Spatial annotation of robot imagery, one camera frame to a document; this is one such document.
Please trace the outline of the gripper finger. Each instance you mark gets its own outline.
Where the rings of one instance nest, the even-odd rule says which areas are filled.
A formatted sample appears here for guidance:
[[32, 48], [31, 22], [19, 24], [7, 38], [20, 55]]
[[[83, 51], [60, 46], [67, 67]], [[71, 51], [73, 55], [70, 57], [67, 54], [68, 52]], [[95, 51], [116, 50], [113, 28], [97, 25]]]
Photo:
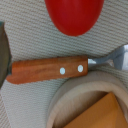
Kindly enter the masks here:
[[0, 21], [0, 89], [12, 70], [12, 56], [8, 37], [4, 29], [4, 22]]

